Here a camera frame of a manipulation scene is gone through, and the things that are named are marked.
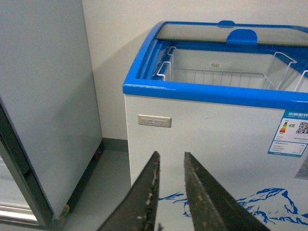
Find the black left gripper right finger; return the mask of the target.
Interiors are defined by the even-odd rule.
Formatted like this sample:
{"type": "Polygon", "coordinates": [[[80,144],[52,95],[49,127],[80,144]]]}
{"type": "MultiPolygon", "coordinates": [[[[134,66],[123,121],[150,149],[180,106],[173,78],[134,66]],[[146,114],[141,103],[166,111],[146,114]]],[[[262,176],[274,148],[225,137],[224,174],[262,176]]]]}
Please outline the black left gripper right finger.
{"type": "Polygon", "coordinates": [[[185,188],[196,231],[268,231],[190,153],[184,154],[185,188]]]}

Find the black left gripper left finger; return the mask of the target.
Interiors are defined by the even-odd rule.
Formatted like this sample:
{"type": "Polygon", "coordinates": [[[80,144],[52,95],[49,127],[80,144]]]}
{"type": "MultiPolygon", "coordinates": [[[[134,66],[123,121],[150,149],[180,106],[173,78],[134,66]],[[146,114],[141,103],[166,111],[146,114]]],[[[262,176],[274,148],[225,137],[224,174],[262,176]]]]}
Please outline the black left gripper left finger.
{"type": "Polygon", "coordinates": [[[100,231],[153,231],[159,198],[160,154],[155,151],[100,231]]]}

